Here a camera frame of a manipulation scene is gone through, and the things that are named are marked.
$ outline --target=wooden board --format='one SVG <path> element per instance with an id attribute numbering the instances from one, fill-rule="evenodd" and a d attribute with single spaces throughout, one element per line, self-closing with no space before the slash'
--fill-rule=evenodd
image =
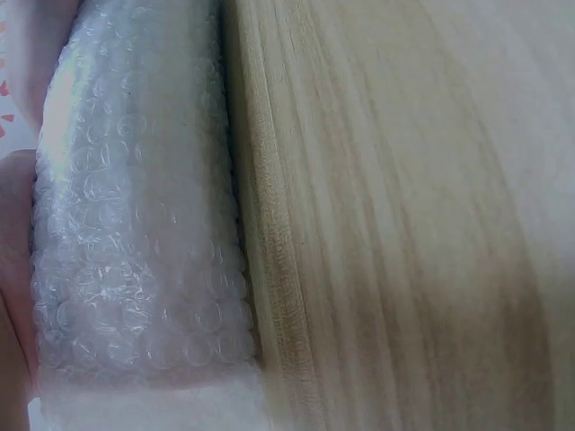
<path id="1" fill-rule="evenodd" d="M 575 429 L 575 3 L 225 18 L 275 429 Z"/>

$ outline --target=wood grain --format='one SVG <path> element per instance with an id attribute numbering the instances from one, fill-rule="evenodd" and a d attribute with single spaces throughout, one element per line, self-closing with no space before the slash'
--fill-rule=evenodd
<path id="1" fill-rule="evenodd" d="M 275 429 L 575 429 L 575 3 L 225 18 Z"/>

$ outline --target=light wood surface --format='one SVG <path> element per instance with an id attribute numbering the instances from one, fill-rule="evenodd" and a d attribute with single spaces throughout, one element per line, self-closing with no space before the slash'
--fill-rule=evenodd
<path id="1" fill-rule="evenodd" d="M 575 2 L 227 6 L 275 428 L 575 429 Z"/>

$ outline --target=wrapped object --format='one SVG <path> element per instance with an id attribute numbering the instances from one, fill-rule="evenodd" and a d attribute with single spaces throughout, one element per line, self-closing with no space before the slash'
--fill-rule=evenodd
<path id="1" fill-rule="evenodd" d="M 54 429 L 265 429 L 216 11 L 85 0 L 60 58 L 32 256 Z"/>

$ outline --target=finger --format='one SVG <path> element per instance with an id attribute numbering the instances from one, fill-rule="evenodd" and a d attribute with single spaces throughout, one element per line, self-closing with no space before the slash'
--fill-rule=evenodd
<path id="1" fill-rule="evenodd" d="M 39 363 L 32 320 L 28 239 L 35 161 L 34 151 L 12 153 L 0 161 L 0 293 L 34 386 Z"/>
<path id="2" fill-rule="evenodd" d="M 30 230 L 35 166 L 33 150 L 15 152 L 0 160 L 0 241 L 18 253 L 28 251 L 18 239 L 27 237 Z"/>

